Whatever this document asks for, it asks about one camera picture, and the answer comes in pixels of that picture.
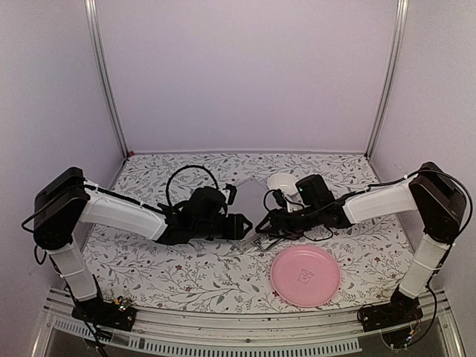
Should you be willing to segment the aluminium poker set case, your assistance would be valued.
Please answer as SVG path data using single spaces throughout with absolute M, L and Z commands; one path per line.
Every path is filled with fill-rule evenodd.
M 243 239 L 232 241 L 233 246 L 241 254 L 254 249 L 260 252 L 267 252 L 283 241 L 283 239 L 271 237 L 268 234 L 260 234 L 255 231 L 256 227 L 268 214 L 268 211 L 263 206 L 263 198 L 267 190 L 267 187 L 253 176 L 237 185 L 237 195 L 230 207 L 230 212 L 242 213 L 252 223 L 251 230 Z

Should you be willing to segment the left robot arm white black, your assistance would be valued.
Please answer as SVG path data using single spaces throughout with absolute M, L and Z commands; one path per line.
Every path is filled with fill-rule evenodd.
M 94 184 L 78 167 L 70 167 L 34 200 L 34 212 L 22 223 L 37 248 L 51 260 L 72 299 L 95 323 L 111 315 L 95 276 L 86 267 L 73 233 L 80 223 L 102 225 L 142 236 L 161 245 L 183 245 L 192 239 L 241 241 L 253 224 L 241 213 L 230 213 L 237 188 L 196 188 L 189 199 L 173 203 L 172 182 L 165 186 L 166 203 L 153 207 Z

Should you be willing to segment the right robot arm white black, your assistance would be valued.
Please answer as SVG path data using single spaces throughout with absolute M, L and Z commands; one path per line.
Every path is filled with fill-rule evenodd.
M 441 269 L 475 213 L 467 187 L 432 161 L 396 180 L 371 183 L 339 197 L 318 174 L 288 180 L 274 174 L 267 194 L 278 206 L 265 208 L 255 231 L 271 237 L 297 239 L 319 226 L 347 229 L 378 217 L 412 215 L 420 220 L 422 238 L 393 302 L 385 307 L 390 324 L 400 324 L 412 314 L 413 302 Z

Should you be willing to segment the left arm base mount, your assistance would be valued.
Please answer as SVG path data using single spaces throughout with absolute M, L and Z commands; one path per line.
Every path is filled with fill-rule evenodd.
M 120 296 L 112 302 L 106 302 L 101 296 L 96 296 L 91 300 L 78 301 L 75 297 L 72 300 L 74 302 L 71 313 L 73 318 L 94 326 L 132 331 L 137 309 L 132 306 L 131 299 Z

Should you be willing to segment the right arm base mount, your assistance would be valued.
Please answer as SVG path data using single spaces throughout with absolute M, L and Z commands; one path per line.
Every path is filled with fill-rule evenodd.
M 383 303 L 379 305 L 364 305 L 357 311 L 357 320 L 365 332 L 376 331 L 408 324 L 423 317 L 419 303 L 410 306 Z

